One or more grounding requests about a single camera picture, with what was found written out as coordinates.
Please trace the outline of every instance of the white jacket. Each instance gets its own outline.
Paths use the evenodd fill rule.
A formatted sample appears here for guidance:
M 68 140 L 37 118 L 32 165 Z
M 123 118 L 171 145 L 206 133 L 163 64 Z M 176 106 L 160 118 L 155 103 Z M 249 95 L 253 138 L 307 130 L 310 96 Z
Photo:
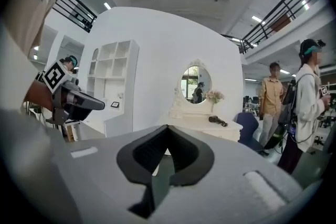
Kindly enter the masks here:
M 320 99 L 319 89 L 321 80 L 309 65 L 304 64 L 299 70 L 296 75 L 296 82 L 298 81 L 296 99 L 296 115 L 298 116 L 296 141 L 298 143 L 298 148 L 303 152 L 307 152 L 309 147 L 313 144 L 313 134 L 318 128 L 317 117 L 325 110 L 325 108 L 323 101 Z

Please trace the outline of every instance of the person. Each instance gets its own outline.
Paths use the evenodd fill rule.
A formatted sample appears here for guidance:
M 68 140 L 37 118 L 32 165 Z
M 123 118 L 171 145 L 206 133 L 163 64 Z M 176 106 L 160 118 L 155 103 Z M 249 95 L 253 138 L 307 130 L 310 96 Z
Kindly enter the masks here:
M 194 90 L 193 93 L 193 100 L 195 104 L 199 104 L 203 101 L 202 94 L 203 94 L 204 83 L 200 82 L 197 85 L 197 88 Z
M 12 46 L 16 44 L 21 52 L 27 57 L 30 49 L 39 46 L 41 40 L 44 20 L 52 9 L 56 0 L 8 0 L 8 4 L 2 14 L 2 25 L 4 28 L 3 37 L 6 38 L 6 46 L 2 48 L 2 52 L 7 55 L 13 55 L 13 58 L 8 60 L 12 65 L 13 70 L 18 59 L 22 59 L 20 53 Z M 16 89 L 16 99 L 21 98 L 24 101 L 29 101 L 41 105 L 48 110 L 52 110 L 53 102 L 51 92 L 48 87 L 37 80 L 34 80 L 36 70 L 32 68 L 26 61 L 20 61 L 21 65 L 25 64 L 25 74 L 18 73 L 18 79 L 27 81 L 32 77 L 32 83 L 28 87 L 22 86 L 21 89 Z M 2 90 L 6 95 L 11 93 L 11 89 Z M 3 101 L 2 106 L 9 107 L 14 103 L 13 100 Z
M 73 72 L 78 63 L 77 58 L 73 55 L 70 55 L 65 59 L 60 59 L 59 61 L 68 69 L 69 72 Z
M 302 152 L 310 151 L 314 132 L 318 128 L 317 118 L 329 109 L 330 95 L 320 97 L 321 80 L 318 65 L 322 61 L 321 48 L 313 39 L 301 43 L 301 67 L 296 74 L 297 83 L 295 114 L 295 139 L 287 136 L 287 142 L 278 166 L 291 174 L 297 166 Z
M 263 118 L 262 133 L 259 142 L 265 146 L 278 126 L 281 113 L 281 98 L 283 95 L 282 83 L 278 80 L 280 65 L 273 62 L 269 66 L 271 76 L 265 78 L 261 85 L 259 99 L 259 116 Z

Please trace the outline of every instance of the white vanity table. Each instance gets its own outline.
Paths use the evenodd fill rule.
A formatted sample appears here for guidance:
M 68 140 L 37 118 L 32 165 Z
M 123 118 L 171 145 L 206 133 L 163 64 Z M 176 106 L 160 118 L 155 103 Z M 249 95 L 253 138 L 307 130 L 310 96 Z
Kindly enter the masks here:
M 198 59 L 191 62 L 186 67 L 186 69 L 188 70 L 189 68 L 195 66 L 198 66 L 207 71 L 205 65 Z M 221 117 L 220 114 L 216 115 L 221 120 L 228 123 L 227 127 L 223 127 L 217 123 L 209 122 L 209 117 L 215 115 L 214 113 L 212 113 L 212 104 L 208 100 L 205 100 L 198 104 L 188 102 L 181 88 L 181 80 L 183 79 L 183 77 L 180 78 L 177 82 L 177 87 L 175 88 L 174 102 L 168 115 L 163 115 L 159 119 L 157 125 L 174 125 L 177 127 L 201 131 L 206 134 L 237 142 L 240 138 L 240 130 L 243 128 L 243 126 L 234 121 L 227 120 L 224 117 Z M 199 76 L 197 82 L 203 82 L 203 80 L 204 77 Z M 207 78 L 207 81 L 207 83 L 210 84 L 209 87 L 211 88 L 211 79 Z

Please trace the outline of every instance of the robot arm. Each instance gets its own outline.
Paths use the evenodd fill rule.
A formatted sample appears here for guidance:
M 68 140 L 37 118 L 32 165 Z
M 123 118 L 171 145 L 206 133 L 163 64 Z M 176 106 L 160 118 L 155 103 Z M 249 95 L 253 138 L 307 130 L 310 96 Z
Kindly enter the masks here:
M 43 80 L 52 93 L 53 116 L 47 122 L 62 125 L 66 120 L 84 120 L 92 110 L 103 110 L 105 103 L 80 91 L 78 79 L 56 61 Z

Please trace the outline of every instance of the oval mirror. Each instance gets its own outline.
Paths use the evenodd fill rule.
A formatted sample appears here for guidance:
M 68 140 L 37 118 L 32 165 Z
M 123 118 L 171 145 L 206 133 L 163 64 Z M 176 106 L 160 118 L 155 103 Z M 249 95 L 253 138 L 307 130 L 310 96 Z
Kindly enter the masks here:
M 182 75 L 182 94 L 192 104 L 202 103 L 205 100 L 204 94 L 211 90 L 211 86 L 210 75 L 203 67 L 189 67 Z

